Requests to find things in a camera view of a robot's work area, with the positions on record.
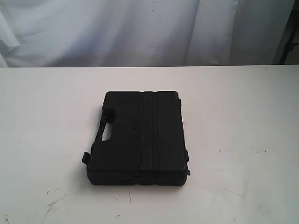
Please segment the black plastic tool case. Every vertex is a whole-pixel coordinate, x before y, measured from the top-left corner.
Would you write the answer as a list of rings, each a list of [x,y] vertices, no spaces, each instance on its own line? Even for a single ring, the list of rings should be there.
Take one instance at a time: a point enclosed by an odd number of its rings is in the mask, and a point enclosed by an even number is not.
[[[109,91],[82,162],[94,185],[182,186],[190,175],[176,91]]]

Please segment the white backdrop curtain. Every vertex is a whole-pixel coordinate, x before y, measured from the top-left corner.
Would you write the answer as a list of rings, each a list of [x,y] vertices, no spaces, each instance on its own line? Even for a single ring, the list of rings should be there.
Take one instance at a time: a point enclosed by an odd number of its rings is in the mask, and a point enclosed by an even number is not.
[[[3,0],[1,67],[271,64],[292,0]]]

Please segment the black stand pole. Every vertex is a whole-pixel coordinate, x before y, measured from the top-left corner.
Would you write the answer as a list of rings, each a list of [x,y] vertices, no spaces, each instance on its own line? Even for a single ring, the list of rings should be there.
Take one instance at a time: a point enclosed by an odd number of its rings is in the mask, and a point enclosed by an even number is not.
[[[293,8],[290,13],[289,20],[287,22],[286,28],[290,29],[288,39],[284,45],[283,53],[279,60],[279,65],[284,65],[288,54],[294,50],[295,47],[299,45],[298,42],[294,42],[296,33],[299,29],[299,1],[295,0]]]

